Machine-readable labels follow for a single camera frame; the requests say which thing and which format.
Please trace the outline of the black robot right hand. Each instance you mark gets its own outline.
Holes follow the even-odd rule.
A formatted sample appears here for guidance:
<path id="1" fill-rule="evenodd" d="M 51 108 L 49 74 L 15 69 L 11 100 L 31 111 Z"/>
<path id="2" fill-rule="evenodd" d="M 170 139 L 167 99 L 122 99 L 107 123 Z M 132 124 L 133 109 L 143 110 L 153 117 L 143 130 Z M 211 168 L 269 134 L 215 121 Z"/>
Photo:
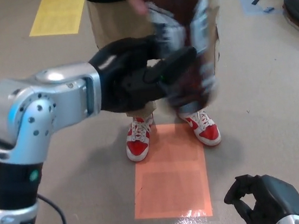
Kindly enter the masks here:
<path id="1" fill-rule="evenodd" d="M 270 175 L 238 176 L 224 197 L 245 224 L 299 224 L 299 193 Z"/>

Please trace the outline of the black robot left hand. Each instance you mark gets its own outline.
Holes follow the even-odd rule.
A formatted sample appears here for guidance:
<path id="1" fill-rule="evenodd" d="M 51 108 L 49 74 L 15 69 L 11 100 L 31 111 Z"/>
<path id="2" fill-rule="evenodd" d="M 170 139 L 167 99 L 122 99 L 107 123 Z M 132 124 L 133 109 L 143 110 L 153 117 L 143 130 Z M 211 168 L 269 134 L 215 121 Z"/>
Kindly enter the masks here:
<path id="1" fill-rule="evenodd" d="M 190 46 L 160 59 L 153 35 L 106 45 L 89 62 L 99 74 L 101 109 L 127 113 L 144 108 L 150 101 L 171 97 L 196 55 Z"/>

